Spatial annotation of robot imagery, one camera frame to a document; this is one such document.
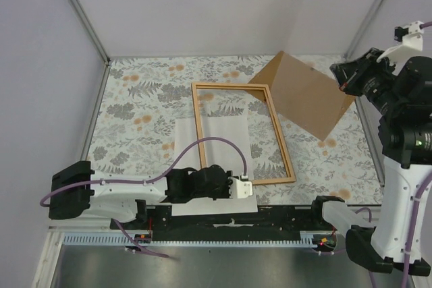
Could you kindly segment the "white photo paper sheet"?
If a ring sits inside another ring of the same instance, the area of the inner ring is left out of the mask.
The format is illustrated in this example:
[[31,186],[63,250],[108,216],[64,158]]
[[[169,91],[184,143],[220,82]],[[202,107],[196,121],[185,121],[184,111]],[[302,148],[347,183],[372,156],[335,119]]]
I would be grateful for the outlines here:
[[[204,137],[218,137],[234,143],[243,153],[247,163],[247,176],[253,180],[253,161],[250,150],[248,121],[245,115],[202,117],[202,132]],[[196,141],[196,127],[194,118],[177,119],[175,121],[174,156],[178,155],[192,142]],[[233,174],[243,173],[244,167],[240,154],[229,144],[220,141],[206,141],[204,143],[207,165],[219,165]],[[176,165],[178,169],[193,167],[200,169],[198,147],[191,148]],[[190,216],[202,214],[234,214],[257,211],[256,196],[245,199],[212,200],[210,198],[193,199],[186,204],[174,204],[173,216]]]

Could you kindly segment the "brown frame backing board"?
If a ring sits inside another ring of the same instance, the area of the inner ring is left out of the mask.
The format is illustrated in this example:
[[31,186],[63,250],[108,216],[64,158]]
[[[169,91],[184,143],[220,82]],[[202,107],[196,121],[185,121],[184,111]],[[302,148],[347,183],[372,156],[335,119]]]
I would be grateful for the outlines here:
[[275,110],[321,141],[354,102],[333,78],[283,51],[249,82],[268,85]]

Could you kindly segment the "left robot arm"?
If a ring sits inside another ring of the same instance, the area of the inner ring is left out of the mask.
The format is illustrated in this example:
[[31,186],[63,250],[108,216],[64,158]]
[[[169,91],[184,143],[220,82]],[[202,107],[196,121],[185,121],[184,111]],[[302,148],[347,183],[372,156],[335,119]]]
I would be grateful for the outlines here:
[[54,174],[51,193],[42,202],[51,220],[84,215],[115,219],[141,229],[149,221],[148,205],[185,204],[198,198],[232,198],[232,172],[219,165],[196,170],[172,169],[155,182],[94,171],[79,161]]

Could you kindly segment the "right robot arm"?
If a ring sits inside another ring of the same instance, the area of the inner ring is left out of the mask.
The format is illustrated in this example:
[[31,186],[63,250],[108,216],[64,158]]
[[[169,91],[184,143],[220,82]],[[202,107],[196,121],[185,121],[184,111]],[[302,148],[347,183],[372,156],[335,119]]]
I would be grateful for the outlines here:
[[342,92],[364,96],[381,114],[385,187],[376,225],[331,196],[315,198],[310,224],[332,225],[349,259],[371,272],[426,277],[431,266],[421,254],[421,229],[431,193],[431,59],[410,55],[396,71],[384,51],[372,48],[331,71]]

